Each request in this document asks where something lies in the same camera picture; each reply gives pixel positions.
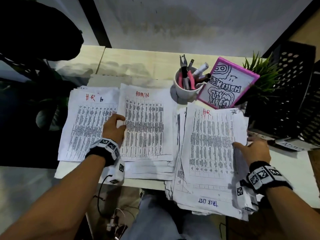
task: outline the white mug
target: white mug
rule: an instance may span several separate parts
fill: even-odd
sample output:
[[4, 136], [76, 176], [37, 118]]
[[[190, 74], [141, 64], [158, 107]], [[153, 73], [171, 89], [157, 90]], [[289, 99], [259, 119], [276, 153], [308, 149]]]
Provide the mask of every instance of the white mug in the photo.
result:
[[[191, 73], [194, 73], [195, 71], [197, 70], [197, 68], [195, 67], [191, 67]], [[174, 85], [176, 87], [176, 91], [177, 91], [177, 95], [179, 98], [182, 98], [182, 99], [186, 99], [186, 100], [189, 100], [191, 98], [196, 98], [196, 95], [197, 93], [201, 90], [202, 86], [206, 83], [203, 83], [202, 86], [200, 86], [199, 88], [197, 88], [196, 90], [186, 90], [186, 89], [183, 89], [181, 88], [179, 85], [178, 85], [178, 79], [179, 79], [179, 72], [181, 72], [181, 68], [176, 72], [175, 74], [175, 78], [174, 78]]]

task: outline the black desk organizer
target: black desk organizer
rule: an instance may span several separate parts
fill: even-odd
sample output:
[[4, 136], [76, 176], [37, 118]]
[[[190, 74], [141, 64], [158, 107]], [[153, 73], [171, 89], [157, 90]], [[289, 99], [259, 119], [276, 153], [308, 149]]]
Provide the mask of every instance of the black desk organizer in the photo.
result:
[[266, 103], [248, 101], [245, 114], [250, 117], [251, 131], [274, 139], [296, 139], [302, 137], [303, 131], [308, 131], [307, 124], [320, 108], [320, 93], [316, 99], [314, 96], [315, 91], [320, 92], [319, 82], [311, 79], [315, 56], [314, 46], [291, 41], [274, 50], [271, 61], [277, 64], [280, 73], [274, 85], [276, 90]]

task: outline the hand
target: hand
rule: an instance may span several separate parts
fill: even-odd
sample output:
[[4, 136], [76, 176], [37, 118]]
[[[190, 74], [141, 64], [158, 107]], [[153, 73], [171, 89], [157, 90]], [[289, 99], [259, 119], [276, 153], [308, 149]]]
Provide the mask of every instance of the hand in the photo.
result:
[[244, 159], [248, 166], [255, 161], [265, 161], [270, 163], [271, 156], [267, 141], [262, 140], [258, 137], [249, 137], [248, 141], [253, 141], [249, 146], [242, 145], [239, 142], [234, 142], [233, 146], [240, 149]]
[[125, 137], [125, 130], [127, 126], [121, 125], [119, 128], [117, 128], [117, 120], [125, 121], [126, 118], [122, 115], [114, 113], [103, 125], [102, 137], [114, 140], [120, 148], [123, 138]]

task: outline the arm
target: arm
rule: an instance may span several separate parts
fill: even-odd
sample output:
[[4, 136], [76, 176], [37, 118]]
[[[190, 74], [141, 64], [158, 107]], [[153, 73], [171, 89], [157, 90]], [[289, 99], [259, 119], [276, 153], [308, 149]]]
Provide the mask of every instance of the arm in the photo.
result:
[[[249, 146], [235, 142], [234, 147], [241, 150], [249, 166], [255, 161], [270, 163], [266, 141], [254, 138]], [[288, 239], [320, 239], [320, 215], [291, 189], [268, 188], [266, 196]]]
[[[122, 125], [117, 129], [118, 119], [125, 120], [123, 116], [114, 114], [105, 123], [102, 136], [120, 145], [126, 126]], [[92, 200], [104, 165], [103, 157], [88, 156], [58, 185], [37, 199], [31, 208], [0, 236], [0, 240], [62, 239], [62, 236], [73, 239]]]

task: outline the left hand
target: left hand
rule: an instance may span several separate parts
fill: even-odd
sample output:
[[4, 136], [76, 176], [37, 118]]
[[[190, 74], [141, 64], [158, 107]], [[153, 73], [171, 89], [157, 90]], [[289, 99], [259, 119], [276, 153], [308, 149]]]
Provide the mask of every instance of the left hand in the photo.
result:
[[126, 118], [122, 115], [114, 113], [103, 125], [102, 137], [114, 140], [120, 148], [125, 137], [125, 130], [127, 126], [121, 125], [119, 128], [117, 128], [117, 120], [125, 121]]

